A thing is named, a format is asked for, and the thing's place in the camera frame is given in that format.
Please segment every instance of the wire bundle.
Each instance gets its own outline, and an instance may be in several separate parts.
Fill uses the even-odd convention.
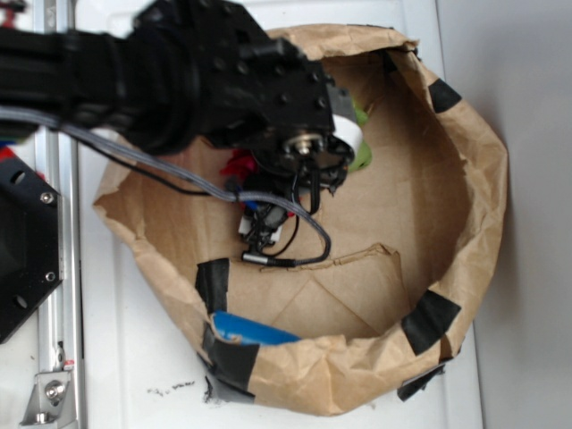
[[[70,137],[80,141],[81,143],[84,143],[88,147],[91,147],[99,154],[110,158],[114,162],[124,167],[130,168],[135,172],[144,174],[147,177],[159,181],[171,189],[177,190],[178,192],[187,195],[210,195],[212,197],[219,198],[222,201],[228,202],[257,201],[280,206],[307,222],[324,240],[324,252],[319,257],[310,257],[305,259],[271,259],[270,263],[268,263],[268,261],[263,262],[256,260],[252,260],[251,262],[258,262],[261,264],[274,266],[300,266],[322,262],[330,255],[330,250],[332,248],[332,240],[330,239],[330,236],[327,234],[324,228],[312,218],[306,209],[296,202],[289,201],[286,198],[278,197],[267,192],[241,191],[234,193],[228,190],[220,189],[210,181],[207,181],[206,179],[196,175],[193,172],[185,170],[184,168],[181,168],[177,165],[168,163],[162,159],[155,158],[149,154],[132,149],[130,147],[122,146],[114,141],[111,141],[110,139],[98,136],[97,134],[90,130],[86,130],[85,128],[68,122],[61,122],[56,116],[52,114],[45,114],[37,110],[22,107],[0,106],[0,121],[34,123],[36,125],[41,125],[52,130],[59,130],[60,132],[63,132]],[[204,192],[196,192],[180,188],[174,183],[171,183],[152,172],[144,170],[136,165],[131,165],[124,162],[123,160],[117,158],[117,156],[131,159],[140,164],[144,164],[159,171],[166,172],[173,177],[182,179],[201,188]]]

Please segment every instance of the black metal bracket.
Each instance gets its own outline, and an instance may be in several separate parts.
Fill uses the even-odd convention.
[[[0,344],[59,285],[59,194],[0,148]]]

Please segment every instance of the metal bracket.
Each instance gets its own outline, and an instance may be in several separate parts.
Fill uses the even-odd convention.
[[[77,428],[74,389],[73,373],[70,371],[37,374],[34,390],[19,428]]]
[[[0,343],[60,284],[58,193],[0,152]]]

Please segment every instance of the crumpled paper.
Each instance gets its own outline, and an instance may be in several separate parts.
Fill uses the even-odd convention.
[[[94,207],[206,359],[201,344],[210,319],[194,288],[197,264],[229,257],[228,311],[304,338],[261,348],[248,391],[259,404],[335,415],[458,354],[496,265],[508,156],[466,101],[434,111],[429,87],[438,77],[416,58],[417,42],[399,32],[314,25],[271,36],[324,59],[370,116],[364,133],[372,164],[334,197],[323,194],[315,215],[332,236],[328,261],[294,270],[244,264],[237,205],[184,197],[113,164]],[[369,54],[381,49],[386,55]],[[197,139],[168,159],[223,185],[218,172],[230,157]],[[283,257],[321,251],[302,223]],[[442,339],[416,356],[400,320],[426,290],[462,309]]]

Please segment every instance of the cable connector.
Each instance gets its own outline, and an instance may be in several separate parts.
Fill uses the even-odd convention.
[[[252,264],[279,266],[280,268],[293,268],[298,266],[296,259],[276,259],[273,257],[265,257],[264,255],[256,255],[254,253],[248,252],[244,252],[242,254],[242,260]]]

